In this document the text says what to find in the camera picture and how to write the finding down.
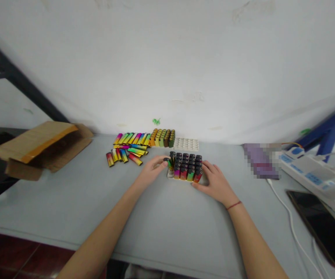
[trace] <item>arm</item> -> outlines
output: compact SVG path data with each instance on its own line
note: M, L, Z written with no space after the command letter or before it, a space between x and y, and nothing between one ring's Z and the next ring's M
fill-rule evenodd
M209 186L193 183L192 186L221 202L226 208L239 201L220 168L208 161L202 168ZM245 270L249 279L288 278L276 257L262 238L242 203L228 209L240 245Z
M168 165L168 162L162 162L165 157L156 156L146 163L112 211L69 259L58 279L90 279L100 276L140 195Z

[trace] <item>forearm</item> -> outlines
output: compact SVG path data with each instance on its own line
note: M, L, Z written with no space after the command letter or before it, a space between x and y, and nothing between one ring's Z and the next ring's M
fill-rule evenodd
M243 204L228 210L249 279L288 278Z
M57 278L99 277L142 192L142 188L135 185L126 191L112 211L74 253Z

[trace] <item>white table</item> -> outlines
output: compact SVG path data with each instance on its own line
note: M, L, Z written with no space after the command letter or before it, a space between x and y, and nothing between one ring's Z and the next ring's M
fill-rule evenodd
M139 174L133 162L109 168L105 154L115 136L98 135L55 174L20 180L0 196L0 233L76 250L110 212ZM151 148L168 155L169 148ZM319 278L297 249L286 210L264 179L255 179L241 146L200 143L204 159L219 165L290 278ZM285 189L303 187L283 173L276 191L294 215L294 227L316 262L312 237ZM335 269L323 258L331 278ZM219 203L166 174L145 191L120 236L112 258L197 278L245 278L231 220Z

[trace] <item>phone screen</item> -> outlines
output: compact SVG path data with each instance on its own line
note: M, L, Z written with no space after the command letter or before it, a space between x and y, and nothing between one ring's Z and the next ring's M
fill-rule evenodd
M287 191L299 215L327 259L335 266L335 219L312 194Z

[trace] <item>cardboard box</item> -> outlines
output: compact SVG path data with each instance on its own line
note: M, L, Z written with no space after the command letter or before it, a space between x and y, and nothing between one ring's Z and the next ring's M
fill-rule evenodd
M37 181L42 169L57 172L92 141L83 124L47 121L0 145L0 158L7 161L11 177Z

